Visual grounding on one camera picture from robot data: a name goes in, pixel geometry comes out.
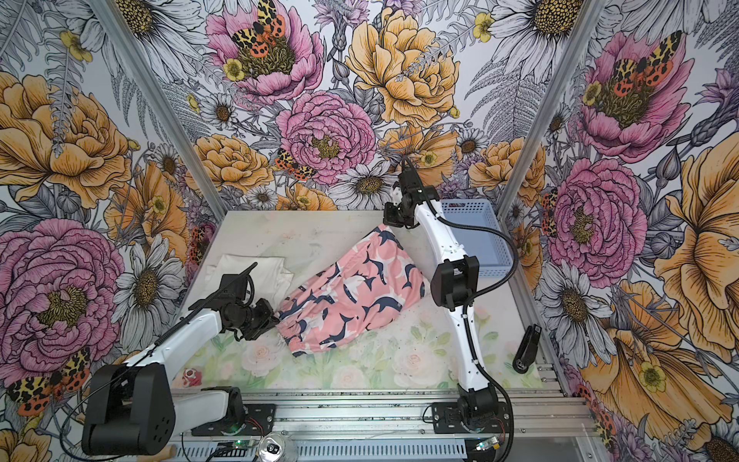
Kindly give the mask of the black clip on frame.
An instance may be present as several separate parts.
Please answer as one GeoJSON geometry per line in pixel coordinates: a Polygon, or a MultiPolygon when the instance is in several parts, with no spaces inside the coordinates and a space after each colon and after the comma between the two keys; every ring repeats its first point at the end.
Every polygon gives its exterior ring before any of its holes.
{"type": "Polygon", "coordinates": [[[542,327],[536,323],[525,329],[523,339],[512,361],[512,368],[519,375],[525,375],[536,362],[541,334],[542,327]]]}

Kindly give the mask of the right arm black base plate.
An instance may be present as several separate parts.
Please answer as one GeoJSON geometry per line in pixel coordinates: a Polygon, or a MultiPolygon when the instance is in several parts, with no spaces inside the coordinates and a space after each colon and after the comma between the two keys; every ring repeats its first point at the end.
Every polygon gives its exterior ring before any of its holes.
{"type": "Polygon", "coordinates": [[[463,411],[457,402],[432,402],[423,414],[425,423],[433,426],[435,434],[504,434],[510,431],[513,413],[501,403],[498,412],[463,411]]]}

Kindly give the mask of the pink patterned garment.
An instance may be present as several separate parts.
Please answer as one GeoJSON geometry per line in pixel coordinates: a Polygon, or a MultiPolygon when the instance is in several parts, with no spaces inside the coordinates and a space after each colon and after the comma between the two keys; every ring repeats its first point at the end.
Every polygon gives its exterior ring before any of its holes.
{"type": "Polygon", "coordinates": [[[426,295],[423,273],[379,225],[280,304],[277,329],[293,356],[342,348],[395,321],[426,295]]]}

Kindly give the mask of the left aluminium corner post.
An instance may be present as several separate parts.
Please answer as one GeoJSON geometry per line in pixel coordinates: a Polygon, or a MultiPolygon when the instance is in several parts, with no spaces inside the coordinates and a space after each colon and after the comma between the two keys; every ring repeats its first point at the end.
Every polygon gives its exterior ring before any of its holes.
{"type": "Polygon", "coordinates": [[[144,52],[129,32],[121,12],[117,9],[117,3],[115,1],[92,1],[90,8],[108,34],[114,48],[121,55],[122,61],[128,65],[133,79],[150,104],[158,121],[162,123],[169,140],[177,149],[196,186],[220,223],[228,212],[226,204],[205,171],[187,132],[175,115],[155,72],[150,67],[148,59],[144,57],[144,52]]]}

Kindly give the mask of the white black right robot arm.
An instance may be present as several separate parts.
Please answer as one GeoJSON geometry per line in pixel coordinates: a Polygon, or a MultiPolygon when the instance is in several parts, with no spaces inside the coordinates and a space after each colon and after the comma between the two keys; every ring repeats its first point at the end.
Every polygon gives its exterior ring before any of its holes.
{"type": "Polygon", "coordinates": [[[458,409],[462,425],[481,430],[500,409],[494,379],[485,371],[475,330],[473,300],[479,281],[479,261],[467,254],[454,232],[466,230],[500,236],[495,229],[449,221],[439,200],[427,196],[429,187],[404,190],[394,184],[385,204],[383,223],[392,227],[421,227],[433,251],[436,269],[430,281],[434,303],[446,309],[459,352],[458,409]]]}

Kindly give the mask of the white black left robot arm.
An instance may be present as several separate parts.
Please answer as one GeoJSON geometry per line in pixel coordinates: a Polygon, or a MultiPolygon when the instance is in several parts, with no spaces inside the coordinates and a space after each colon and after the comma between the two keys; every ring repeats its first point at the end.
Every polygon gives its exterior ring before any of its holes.
{"type": "Polygon", "coordinates": [[[198,436],[266,435],[273,429],[273,404],[246,405],[236,386],[204,388],[176,398],[172,385],[198,350],[224,331],[253,341],[277,324],[273,308],[260,298],[204,301],[162,339],[117,366],[92,376],[81,447],[89,456],[153,455],[172,437],[187,431],[198,436]]]}

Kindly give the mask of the light blue perforated laundry basket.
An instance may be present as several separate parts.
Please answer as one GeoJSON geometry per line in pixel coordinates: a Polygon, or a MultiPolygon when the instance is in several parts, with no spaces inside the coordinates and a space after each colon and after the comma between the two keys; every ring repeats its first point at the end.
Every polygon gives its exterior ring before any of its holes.
{"type": "Polygon", "coordinates": [[[512,265],[508,244],[489,232],[470,230],[476,226],[500,231],[492,204],[486,199],[443,199],[442,209],[448,221],[467,226],[467,229],[454,228],[452,232],[467,254],[478,259],[479,276],[495,280],[504,278],[512,265]]]}

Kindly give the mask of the aluminium corner post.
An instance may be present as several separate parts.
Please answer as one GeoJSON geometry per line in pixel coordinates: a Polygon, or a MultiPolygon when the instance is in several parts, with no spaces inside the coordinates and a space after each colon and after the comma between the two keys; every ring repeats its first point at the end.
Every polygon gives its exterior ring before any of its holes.
{"type": "Polygon", "coordinates": [[[564,48],[563,56],[552,73],[552,80],[541,104],[536,117],[533,119],[531,129],[525,136],[525,142],[521,149],[521,156],[515,165],[503,194],[497,205],[499,219],[504,219],[519,190],[523,186],[525,175],[534,163],[537,151],[541,146],[542,138],[545,136],[547,125],[552,119],[560,99],[565,92],[567,84],[571,81],[575,67],[580,58],[586,52],[589,40],[594,35],[600,16],[605,9],[605,0],[585,1],[578,16],[573,34],[564,48]]]}
{"type": "Polygon", "coordinates": [[[108,34],[114,48],[121,55],[122,61],[128,65],[133,79],[150,104],[158,121],[162,123],[169,140],[177,149],[196,186],[220,223],[228,212],[226,204],[205,171],[187,132],[175,115],[155,72],[150,67],[148,59],[144,57],[144,52],[129,32],[121,12],[117,9],[117,3],[115,1],[92,1],[90,8],[108,34]]]}

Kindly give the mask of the right aluminium corner post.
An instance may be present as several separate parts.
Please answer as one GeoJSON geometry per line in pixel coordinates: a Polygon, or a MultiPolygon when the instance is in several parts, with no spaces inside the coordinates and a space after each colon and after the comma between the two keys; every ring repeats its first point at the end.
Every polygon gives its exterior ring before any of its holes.
{"type": "Polygon", "coordinates": [[[563,56],[552,73],[552,80],[541,104],[536,117],[533,119],[531,129],[525,136],[525,142],[521,149],[521,156],[515,165],[503,194],[497,205],[499,219],[504,219],[519,190],[523,186],[525,175],[534,163],[537,151],[541,146],[542,138],[545,136],[547,125],[552,119],[560,99],[565,92],[567,84],[571,81],[575,67],[580,58],[586,52],[589,40],[594,35],[600,16],[605,9],[605,0],[585,1],[578,16],[573,34],[564,48],[563,56]]]}

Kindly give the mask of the white t-shirt with robot print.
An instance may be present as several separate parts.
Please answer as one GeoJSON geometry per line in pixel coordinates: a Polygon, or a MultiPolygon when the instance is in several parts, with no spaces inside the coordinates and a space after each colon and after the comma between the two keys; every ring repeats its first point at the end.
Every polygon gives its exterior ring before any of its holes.
{"type": "Polygon", "coordinates": [[[288,294],[294,274],[285,267],[282,257],[247,257],[233,254],[224,254],[215,265],[206,267],[206,286],[203,296],[215,292],[221,284],[223,275],[236,275],[256,263],[256,268],[250,273],[255,287],[255,296],[265,298],[277,310],[280,302],[288,294]]]}

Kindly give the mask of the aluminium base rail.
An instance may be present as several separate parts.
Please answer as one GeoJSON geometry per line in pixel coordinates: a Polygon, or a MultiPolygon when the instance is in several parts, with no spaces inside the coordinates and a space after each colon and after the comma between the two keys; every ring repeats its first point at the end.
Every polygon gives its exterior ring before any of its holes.
{"type": "Polygon", "coordinates": [[[594,436],[595,422],[582,398],[548,389],[508,392],[512,409],[483,427],[459,423],[454,390],[251,390],[247,406],[271,404],[271,428],[298,439],[404,439],[484,437],[505,431],[523,438],[594,436]]]}

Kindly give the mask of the silver round can top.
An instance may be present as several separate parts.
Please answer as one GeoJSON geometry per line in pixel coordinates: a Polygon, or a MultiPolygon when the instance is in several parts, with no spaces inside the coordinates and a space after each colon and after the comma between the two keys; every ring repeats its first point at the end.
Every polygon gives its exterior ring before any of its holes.
{"type": "Polygon", "coordinates": [[[294,442],[280,433],[269,433],[257,446],[256,460],[259,462],[297,462],[298,450],[294,442]]]}

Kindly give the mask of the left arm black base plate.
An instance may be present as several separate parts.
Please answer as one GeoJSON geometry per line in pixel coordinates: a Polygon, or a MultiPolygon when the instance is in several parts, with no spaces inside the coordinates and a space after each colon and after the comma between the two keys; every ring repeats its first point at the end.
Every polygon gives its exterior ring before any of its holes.
{"type": "Polygon", "coordinates": [[[266,403],[248,403],[244,411],[236,417],[226,417],[221,421],[204,423],[191,430],[196,437],[264,437],[273,431],[277,406],[266,403]]]}

